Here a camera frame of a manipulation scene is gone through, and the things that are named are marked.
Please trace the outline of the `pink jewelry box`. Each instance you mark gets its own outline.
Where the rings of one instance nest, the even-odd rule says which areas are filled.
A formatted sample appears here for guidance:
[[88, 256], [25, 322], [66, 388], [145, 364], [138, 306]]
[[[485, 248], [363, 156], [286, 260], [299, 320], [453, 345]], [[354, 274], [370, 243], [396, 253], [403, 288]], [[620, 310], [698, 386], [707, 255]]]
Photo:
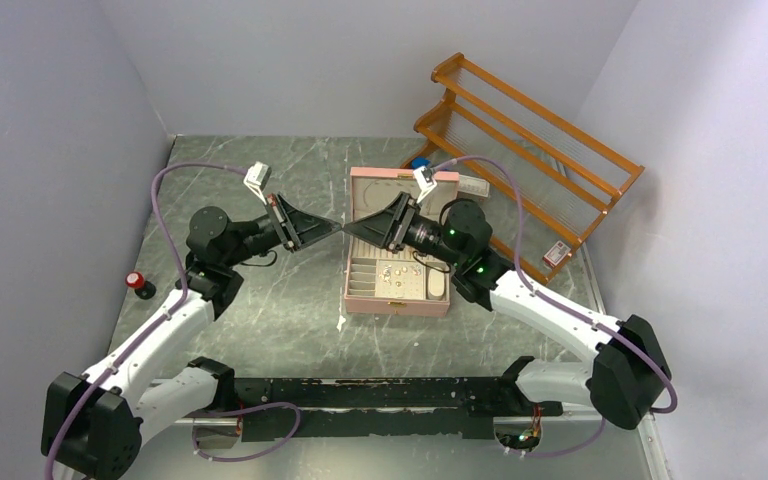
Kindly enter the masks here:
[[[410, 169], [353, 167], [350, 219], [385, 209], [400, 193], [417, 199], [421, 188]], [[414, 258], [407, 247], [392, 253], [349, 238], [344, 301], [350, 313], [442, 317], [450, 307], [450, 275], [432, 257]]]

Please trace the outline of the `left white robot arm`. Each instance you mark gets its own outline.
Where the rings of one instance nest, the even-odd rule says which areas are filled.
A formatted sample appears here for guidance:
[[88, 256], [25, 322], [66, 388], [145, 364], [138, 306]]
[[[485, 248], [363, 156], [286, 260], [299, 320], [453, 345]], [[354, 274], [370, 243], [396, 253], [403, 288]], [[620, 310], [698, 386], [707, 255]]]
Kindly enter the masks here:
[[140, 448], [194, 411], [234, 414], [240, 401], [234, 371], [197, 358], [172, 380], [155, 384], [168, 358], [228, 309], [243, 284], [238, 265], [282, 246], [307, 248], [341, 230], [301, 211], [282, 195], [262, 201], [263, 216], [232, 221], [208, 206], [189, 223], [181, 278], [154, 314], [104, 360], [80, 375], [60, 374], [48, 387], [41, 451], [44, 478], [81, 473], [118, 479]]

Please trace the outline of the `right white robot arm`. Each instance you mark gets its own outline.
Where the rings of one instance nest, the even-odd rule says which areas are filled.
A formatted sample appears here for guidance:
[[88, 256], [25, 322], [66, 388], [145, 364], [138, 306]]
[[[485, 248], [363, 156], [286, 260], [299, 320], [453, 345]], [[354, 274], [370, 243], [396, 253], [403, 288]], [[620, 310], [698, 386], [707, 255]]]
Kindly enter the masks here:
[[[405, 247], [450, 267], [451, 281], [467, 302], [517, 319], [578, 358], [576, 364], [531, 360], [515, 370], [499, 391], [510, 413], [535, 403], [563, 402], [594, 408], [610, 424], [634, 430], [649, 413], [673, 412], [677, 394], [652, 325], [601, 314], [540, 286], [490, 245], [493, 234], [481, 207], [455, 200], [443, 219], [422, 216], [418, 203], [400, 193], [383, 210], [349, 222], [357, 240], [397, 252]], [[656, 402], [668, 393], [670, 403]]]

